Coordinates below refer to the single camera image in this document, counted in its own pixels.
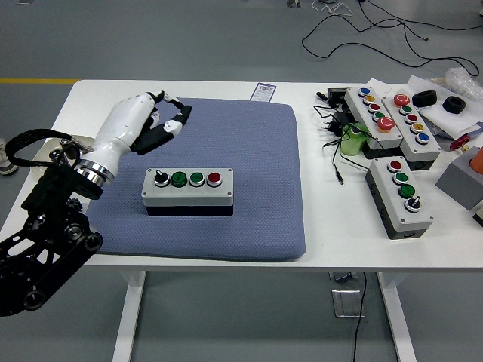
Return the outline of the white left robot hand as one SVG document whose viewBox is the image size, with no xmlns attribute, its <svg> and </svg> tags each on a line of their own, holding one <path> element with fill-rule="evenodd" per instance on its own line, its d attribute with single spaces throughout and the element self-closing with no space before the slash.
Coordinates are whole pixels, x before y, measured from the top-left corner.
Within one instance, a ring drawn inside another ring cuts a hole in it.
<svg viewBox="0 0 483 362">
<path fill-rule="evenodd" d="M 170 120 L 158 123 L 156 104 L 170 103 L 179 112 Z M 164 91 L 146 92 L 115 104 L 97 134 L 93 151 L 81 156 L 78 173 L 103 183 L 112 182 L 118 175 L 120 158 L 129 152 L 145 155 L 178 135 L 192 111 L 176 97 Z"/>
</svg>

